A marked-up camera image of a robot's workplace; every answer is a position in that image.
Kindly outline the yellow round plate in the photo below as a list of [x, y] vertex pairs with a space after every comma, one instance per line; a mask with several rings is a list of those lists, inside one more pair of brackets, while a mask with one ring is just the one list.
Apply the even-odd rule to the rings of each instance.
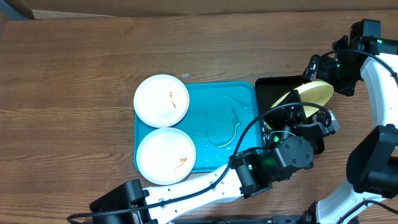
[[[297, 90], [298, 94], [300, 95], [300, 99], [302, 102], [307, 103], [315, 103], [320, 106], [324, 106], [332, 97], [334, 88], [327, 82], [324, 81], [314, 81], [309, 82], [303, 85], [300, 85], [293, 90]], [[291, 92], [288, 91], [283, 96], [281, 96], [272, 106], [271, 108], [278, 106], [283, 100], [287, 99], [288, 94]], [[304, 106], [304, 112], [306, 118], [311, 117], [314, 115], [319, 109], [312, 108], [310, 106]]]

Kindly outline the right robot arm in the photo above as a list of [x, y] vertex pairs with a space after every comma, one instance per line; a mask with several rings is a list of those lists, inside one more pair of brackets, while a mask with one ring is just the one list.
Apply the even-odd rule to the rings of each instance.
[[332, 51], [313, 55], [302, 76], [321, 79], [337, 93], [353, 96], [365, 83], [373, 130], [352, 151], [346, 180], [327, 198], [313, 203], [302, 223], [357, 223], [371, 205], [395, 213], [383, 200], [397, 196], [397, 41], [381, 37], [381, 23], [363, 19], [350, 34], [332, 43]]

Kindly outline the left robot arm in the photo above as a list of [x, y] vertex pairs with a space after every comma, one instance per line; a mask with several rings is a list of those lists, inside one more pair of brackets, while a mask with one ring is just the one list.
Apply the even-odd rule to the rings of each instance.
[[266, 147], [240, 150], [243, 138], [228, 163], [213, 172], [165, 187], [142, 188], [131, 180], [91, 202], [94, 223], [169, 223], [177, 217], [214, 203], [252, 197], [288, 180], [294, 172], [313, 167], [317, 154], [313, 140], [334, 134], [336, 119], [331, 111], [305, 102], [294, 90], [277, 106], [255, 117], [244, 133], [258, 121], [271, 126]]

